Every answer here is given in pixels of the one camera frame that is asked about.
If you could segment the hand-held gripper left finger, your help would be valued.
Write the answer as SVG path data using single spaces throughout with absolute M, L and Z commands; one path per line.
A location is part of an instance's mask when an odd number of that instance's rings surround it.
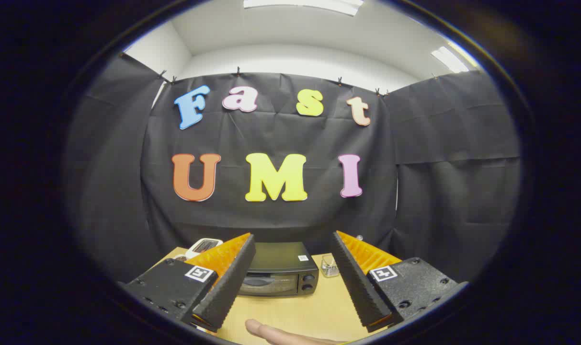
M 246 233 L 181 261 L 166 258 L 123 285 L 132 297 L 172 320 L 218 332 L 256 253 Z

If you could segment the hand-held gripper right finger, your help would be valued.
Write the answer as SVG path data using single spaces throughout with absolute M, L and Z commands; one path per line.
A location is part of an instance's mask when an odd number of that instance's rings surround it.
M 400 260 L 341 231 L 332 234 L 330 252 L 368 332 L 419 318 L 467 286 L 422 258 Z

